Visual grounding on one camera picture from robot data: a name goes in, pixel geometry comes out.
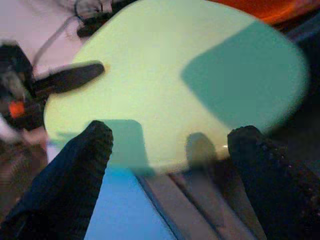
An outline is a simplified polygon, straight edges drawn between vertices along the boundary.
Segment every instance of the orange object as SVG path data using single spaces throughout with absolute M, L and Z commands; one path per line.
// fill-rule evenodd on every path
M 282 23 L 320 7 L 320 0 L 209 0 L 242 10 L 267 24 Z
M 9 104 L 9 111 L 11 114 L 11 117 L 18 118 L 25 114 L 25 106 L 22 101 L 13 101 Z

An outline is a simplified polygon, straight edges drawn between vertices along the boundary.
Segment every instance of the blue surface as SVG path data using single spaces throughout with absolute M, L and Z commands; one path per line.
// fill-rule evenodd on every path
M 85 240 L 175 240 L 130 170 L 106 169 Z

